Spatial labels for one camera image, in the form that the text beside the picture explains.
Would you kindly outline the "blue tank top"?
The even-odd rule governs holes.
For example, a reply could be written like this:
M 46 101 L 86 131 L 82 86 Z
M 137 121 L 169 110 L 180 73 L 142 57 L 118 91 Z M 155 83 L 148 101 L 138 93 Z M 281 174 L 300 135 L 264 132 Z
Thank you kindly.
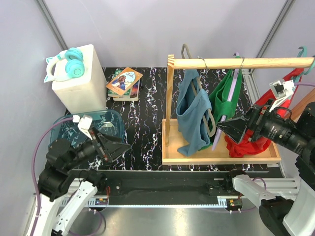
M 179 96 L 176 107 L 178 130 L 188 142 L 187 145 L 178 148 L 178 152 L 185 156 L 191 156 L 210 144 L 210 137 L 202 116 L 205 115 L 209 121 L 207 110 L 211 109 L 212 105 L 207 92 L 204 89 L 199 91 L 196 77 L 199 77 L 197 70 L 187 69 L 183 80 L 178 85 Z M 197 96 L 194 96 L 191 89 L 191 81 L 194 82 Z

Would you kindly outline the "grey hanger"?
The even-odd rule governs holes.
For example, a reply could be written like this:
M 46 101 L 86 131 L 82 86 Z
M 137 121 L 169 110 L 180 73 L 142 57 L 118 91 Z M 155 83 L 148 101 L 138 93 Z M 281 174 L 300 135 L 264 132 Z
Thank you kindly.
M 182 45 L 182 48 L 181 48 L 182 59 L 185 59 L 184 51 L 186 51 L 186 54 L 187 54 L 188 58 L 192 59 L 191 53 L 189 52 L 189 47 L 185 43 Z M 202 87 L 202 84 L 201 84 L 201 81 L 200 81 L 200 77 L 196 77 L 195 79 L 196 79 L 199 91 L 203 90 L 203 87 Z M 192 91 L 194 93 L 194 96 L 197 96 L 197 90 L 196 90 L 196 87 L 195 87 L 193 81 L 190 82 L 190 86 L 191 86 L 191 89 L 192 89 Z M 208 136 L 211 138 L 216 133 L 216 126 L 215 126 L 215 120 L 214 120 L 214 117 L 212 115 L 211 109 L 208 109 L 207 113 L 208 113 L 209 120 L 210 120 L 211 125 L 212 125 L 212 129 L 209 128 L 209 121 L 206 119 L 205 115 L 202 116 L 202 120 L 203 120 L 203 122 L 204 122 L 204 124 L 206 126 L 206 130 L 207 130 Z

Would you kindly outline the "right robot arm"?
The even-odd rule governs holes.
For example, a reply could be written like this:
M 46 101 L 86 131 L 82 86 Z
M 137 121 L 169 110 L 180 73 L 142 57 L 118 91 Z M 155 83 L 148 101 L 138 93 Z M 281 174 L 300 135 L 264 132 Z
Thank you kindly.
M 269 192 L 244 171 L 229 172 L 223 188 L 229 195 L 239 193 L 250 200 L 273 235 L 311 236 L 315 232 L 315 104 L 307 104 L 297 121 L 281 117 L 280 111 L 292 115 L 289 108 L 268 100 L 218 122 L 217 128 L 238 144 L 252 131 L 251 143 L 266 138 L 281 148 L 281 155 L 288 154 L 292 175 L 299 181 L 295 199 Z

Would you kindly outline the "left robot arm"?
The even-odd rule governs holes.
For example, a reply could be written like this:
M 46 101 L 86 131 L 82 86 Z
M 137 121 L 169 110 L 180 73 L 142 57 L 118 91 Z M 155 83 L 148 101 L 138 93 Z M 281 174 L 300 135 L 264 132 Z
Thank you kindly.
M 105 135 L 96 129 L 89 130 L 90 137 L 72 146 L 67 139 L 51 143 L 46 154 L 47 163 L 35 181 L 36 207 L 32 214 L 29 236 L 66 236 L 79 213 L 95 194 L 108 192 L 106 175 L 90 169 L 81 175 L 82 182 L 64 209 L 58 209 L 68 193 L 75 176 L 71 171 L 83 162 L 99 156 L 108 164 L 121 157 L 131 146 L 115 136 Z

